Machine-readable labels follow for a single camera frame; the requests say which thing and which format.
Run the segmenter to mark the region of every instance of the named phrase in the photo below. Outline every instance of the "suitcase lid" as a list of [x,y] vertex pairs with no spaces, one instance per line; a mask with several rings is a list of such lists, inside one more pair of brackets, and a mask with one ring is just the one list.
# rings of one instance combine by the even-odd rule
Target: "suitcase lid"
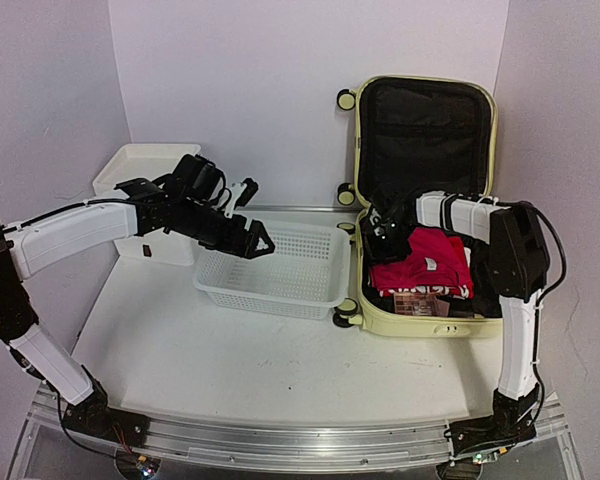
[[495,102],[477,85],[372,78],[356,99],[358,200],[368,206],[378,194],[391,201],[416,189],[489,194],[496,128]]

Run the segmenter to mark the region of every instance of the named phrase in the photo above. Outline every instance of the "clothing tag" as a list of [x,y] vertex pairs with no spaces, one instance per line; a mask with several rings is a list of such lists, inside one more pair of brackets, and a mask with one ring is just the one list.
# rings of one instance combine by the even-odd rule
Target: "clothing tag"
[[425,257],[424,260],[427,262],[427,270],[435,272],[438,269],[438,264],[433,258]]

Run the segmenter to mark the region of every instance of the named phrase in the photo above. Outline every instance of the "suitcase shell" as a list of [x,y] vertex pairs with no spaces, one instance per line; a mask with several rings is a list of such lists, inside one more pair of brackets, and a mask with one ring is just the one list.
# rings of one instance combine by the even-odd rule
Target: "suitcase shell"
[[[392,337],[500,334],[502,319],[397,315],[373,305],[362,289],[360,221],[374,190],[387,195],[422,187],[463,194],[491,192],[498,118],[491,95],[480,86],[454,80],[382,76],[357,91],[341,91],[338,104],[345,110],[355,108],[353,190],[363,206],[355,229],[359,308],[348,316],[348,323]],[[339,198],[343,192],[339,189]]]

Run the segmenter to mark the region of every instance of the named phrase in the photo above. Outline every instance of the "suitcase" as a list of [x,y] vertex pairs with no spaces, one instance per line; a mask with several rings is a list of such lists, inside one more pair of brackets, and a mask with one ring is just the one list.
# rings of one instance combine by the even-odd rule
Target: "suitcase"
[[355,109],[355,183],[338,187],[338,201],[363,209],[356,225],[340,224],[358,256],[357,299],[335,309],[340,327],[359,325],[393,337],[491,337],[500,318],[416,317],[375,306],[363,289],[365,251],[360,222],[371,197],[414,189],[489,195],[493,183],[497,109],[483,88],[453,80],[382,76],[358,90],[341,90],[338,106]]

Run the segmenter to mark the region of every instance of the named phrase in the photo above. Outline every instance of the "white table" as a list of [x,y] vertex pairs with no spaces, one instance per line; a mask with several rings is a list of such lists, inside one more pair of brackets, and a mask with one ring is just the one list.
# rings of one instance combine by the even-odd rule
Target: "white table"
[[[321,225],[354,218],[251,213]],[[224,309],[193,287],[191,267],[121,257],[73,355],[100,380],[112,406],[190,419],[328,426],[488,414],[501,342],[384,338],[337,328],[330,318]]]

